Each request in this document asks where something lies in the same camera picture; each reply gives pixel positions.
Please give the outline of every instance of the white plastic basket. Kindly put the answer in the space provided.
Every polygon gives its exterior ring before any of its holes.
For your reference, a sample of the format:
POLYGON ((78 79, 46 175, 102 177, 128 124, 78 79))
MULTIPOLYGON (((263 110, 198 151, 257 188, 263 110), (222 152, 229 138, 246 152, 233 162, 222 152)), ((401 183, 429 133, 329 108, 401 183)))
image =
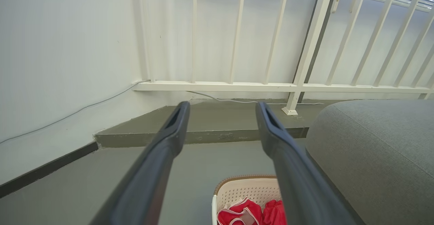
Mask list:
POLYGON ((215 191, 212 203, 213 225, 217 225, 217 212, 227 203, 248 197, 264 209, 270 200, 281 200, 277 177, 274 175, 244 175, 221 181, 215 191))

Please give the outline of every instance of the red cloth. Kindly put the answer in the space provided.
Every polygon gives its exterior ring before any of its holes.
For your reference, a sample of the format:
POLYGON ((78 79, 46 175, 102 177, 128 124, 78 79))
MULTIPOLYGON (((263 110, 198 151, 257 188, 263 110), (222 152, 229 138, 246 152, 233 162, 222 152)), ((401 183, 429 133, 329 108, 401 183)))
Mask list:
POLYGON ((233 204, 225 205, 217 213, 220 225, 261 225, 262 209, 247 197, 233 204))
POLYGON ((281 200, 271 200, 265 204, 261 225, 287 225, 285 209, 281 200))

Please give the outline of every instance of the white cable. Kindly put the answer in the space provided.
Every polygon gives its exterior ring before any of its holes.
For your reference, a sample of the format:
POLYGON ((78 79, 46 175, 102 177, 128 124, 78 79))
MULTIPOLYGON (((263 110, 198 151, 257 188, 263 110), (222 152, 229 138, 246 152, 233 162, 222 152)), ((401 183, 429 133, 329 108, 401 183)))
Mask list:
POLYGON ((70 115, 67 115, 66 117, 63 117, 63 118, 61 118, 61 119, 59 119, 59 120, 57 120, 57 121, 55 121, 55 122, 52 122, 52 123, 50 123, 50 124, 48 124, 48 125, 45 125, 45 126, 39 128, 39 129, 35 129, 35 130, 30 131, 30 132, 26 132, 26 133, 24 133, 24 134, 20 134, 20 135, 14 136, 14 137, 10 137, 9 139, 2 140, 2 141, 0 142, 0 144, 6 142, 6 141, 8 141, 8 140, 12 140, 12 139, 15 139, 15 138, 17 138, 17 137, 21 137, 21 136, 24 136, 24 135, 28 135, 28 134, 31 134, 31 133, 33 133, 33 132, 39 131, 39 130, 41 130, 41 129, 45 129, 46 127, 49 127, 49 126, 51 126, 51 125, 53 125, 53 124, 55 124, 55 123, 58 123, 58 122, 60 122, 60 121, 62 121, 62 120, 64 120, 64 119, 66 119, 66 118, 68 118, 68 117, 70 117, 70 116, 72 116, 72 115, 74 115, 74 114, 76 114, 76 113, 81 112, 82 110, 84 110, 84 109, 86 109, 86 108, 88 108, 88 107, 91 107, 91 106, 94 106, 94 105, 98 105, 99 103, 103 103, 103 102, 105 102, 105 101, 107 101, 107 100, 111 100, 111 99, 115 98, 116 96, 121 95, 121 94, 127 92, 128 90, 130 90, 132 87, 136 86, 137 84, 139 84, 139 83, 143 83, 143 82, 147 82, 147 81, 150 81, 150 80, 142 80, 142 81, 135 82, 133 85, 131 85, 131 86, 130 86, 129 88, 127 88, 126 90, 120 92, 119 94, 116 94, 116 95, 114 95, 114 96, 112 96, 112 97, 110 97, 110 98, 107 98, 107 99, 105 99, 105 100, 101 100, 101 101, 99 101, 99 102, 97 102, 97 103, 93 103, 93 104, 90 104, 90 105, 88 105, 88 106, 85 106, 85 107, 83 107, 82 109, 80 109, 80 110, 78 110, 78 111, 75 111, 74 113, 71 113, 70 115))
MULTIPOLYGON (((62 121, 62 120, 64 120, 64 119, 66 119, 66 118, 68 118, 68 117, 74 115, 74 114, 77 114, 77 113, 81 112, 82 110, 84 110, 84 109, 86 109, 86 108, 88 108, 88 107, 91 107, 91 106, 94 106, 94 105, 98 105, 98 104, 100 104, 100 103, 106 102, 107 100, 111 100, 111 99, 115 98, 116 96, 121 95, 121 94, 127 92, 128 90, 130 90, 132 87, 138 85, 139 83, 148 82, 148 81, 150 81, 150 80, 142 80, 142 81, 135 82, 133 85, 129 86, 126 90, 124 90, 124 91, 122 91, 122 92, 120 92, 120 93, 118 93, 118 94, 115 94, 115 95, 112 96, 112 97, 109 97, 109 98, 107 98, 107 99, 105 99, 105 100, 101 100, 101 101, 99 101, 99 102, 97 102, 97 103, 93 103, 93 104, 90 104, 90 105, 88 105, 88 106, 85 106, 85 107, 83 107, 83 108, 81 108, 81 109, 79 109, 79 110, 77 110, 77 111, 75 111, 75 112, 73 112, 73 113, 67 115, 66 117, 62 117, 62 118, 60 118, 59 120, 56 120, 56 121, 54 121, 54 122, 52 122, 52 123, 50 123, 50 124, 48 124, 48 125, 45 125, 45 126, 43 126, 43 127, 38 128, 38 129, 35 129, 35 130, 32 130, 32 131, 26 132, 26 133, 24 133, 24 134, 20 134, 20 135, 17 135, 17 136, 10 137, 10 138, 8 138, 8 139, 2 140, 2 141, 0 142, 0 144, 6 142, 6 141, 8 141, 8 140, 13 140, 13 139, 15 139, 15 138, 17 138, 17 137, 21 137, 21 136, 24 136, 24 135, 28 135, 28 134, 31 134, 31 133, 33 133, 33 132, 39 131, 39 130, 41 130, 41 129, 45 129, 46 127, 49 127, 49 126, 51 126, 51 125, 53 125, 53 124, 55 124, 55 123, 58 123, 58 122, 60 122, 60 121, 62 121)), ((202 94, 202 93, 195 92, 195 91, 187 91, 187 92, 191 92, 191 93, 194 93, 194 94, 200 94, 200 95, 203 95, 203 96, 206 96, 206 97, 212 98, 212 99, 214 99, 214 100, 218 100, 218 101, 232 101, 232 102, 237 102, 237 103, 257 103, 257 101, 220 100, 220 99, 217 99, 217 98, 212 97, 212 96, 210 96, 210 95, 202 94)), ((267 103, 267 104, 268 104, 268 105, 286 105, 285 103, 267 103)), ((324 103, 298 103, 298 105, 318 105, 318 104, 324 104, 324 103)))
MULTIPOLYGON (((237 103, 258 103, 257 101, 221 100, 221 99, 217 99, 216 97, 213 97, 211 95, 199 93, 196 91, 187 91, 187 92, 194 93, 194 94, 200 94, 200 95, 203 95, 203 96, 206 96, 206 97, 209 97, 211 99, 218 100, 218 101, 231 101, 231 102, 237 102, 237 103)), ((317 102, 317 103, 297 103, 297 105, 323 105, 323 104, 324 103, 320 103, 320 102, 317 102)), ((286 105, 286 103, 267 103, 267 105, 286 105)))

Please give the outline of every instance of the sofa cushion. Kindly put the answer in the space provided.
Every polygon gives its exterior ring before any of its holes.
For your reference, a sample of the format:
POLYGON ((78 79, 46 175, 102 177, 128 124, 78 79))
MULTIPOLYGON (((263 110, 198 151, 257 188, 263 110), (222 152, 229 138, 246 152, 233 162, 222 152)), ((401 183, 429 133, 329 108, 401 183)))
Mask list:
POLYGON ((434 224, 434 100, 339 102, 306 142, 366 224, 434 224))

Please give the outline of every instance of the concrete floor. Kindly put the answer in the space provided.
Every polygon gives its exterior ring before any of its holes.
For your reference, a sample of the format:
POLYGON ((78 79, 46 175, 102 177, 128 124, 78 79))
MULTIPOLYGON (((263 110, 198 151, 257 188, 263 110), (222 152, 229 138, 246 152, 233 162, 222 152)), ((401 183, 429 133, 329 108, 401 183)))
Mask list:
MULTIPOLYGON (((304 149, 304 139, 296 141, 304 149)), ((0 199, 0 224, 88 224, 142 150, 101 149, 0 199)), ((159 224, 211 224, 216 185, 243 174, 274 174, 259 141, 185 145, 172 166, 159 224)))

